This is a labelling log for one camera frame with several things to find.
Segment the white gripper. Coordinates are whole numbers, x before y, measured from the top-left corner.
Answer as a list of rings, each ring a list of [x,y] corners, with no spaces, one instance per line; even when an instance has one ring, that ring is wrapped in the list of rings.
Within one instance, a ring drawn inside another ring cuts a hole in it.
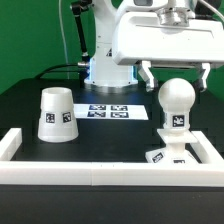
[[[207,89],[214,67],[224,65],[224,28],[218,21],[192,19],[188,27],[161,25],[155,13],[128,12],[116,24],[112,41],[116,64],[138,65],[146,91],[155,89],[153,66],[199,66],[196,87]]]

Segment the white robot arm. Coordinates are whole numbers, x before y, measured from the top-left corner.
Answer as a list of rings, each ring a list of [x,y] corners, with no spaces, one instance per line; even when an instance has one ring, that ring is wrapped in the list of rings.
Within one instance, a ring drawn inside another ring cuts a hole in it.
[[[205,90],[210,70],[224,65],[224,17],[198,16],[199,6],[217,10],[205,0],[123,0],[119,7],[93,0],[96,50],[85,86],[119,93],[138,84],[138,72],[152,91],[153,68],[196,68],[196,84]]]

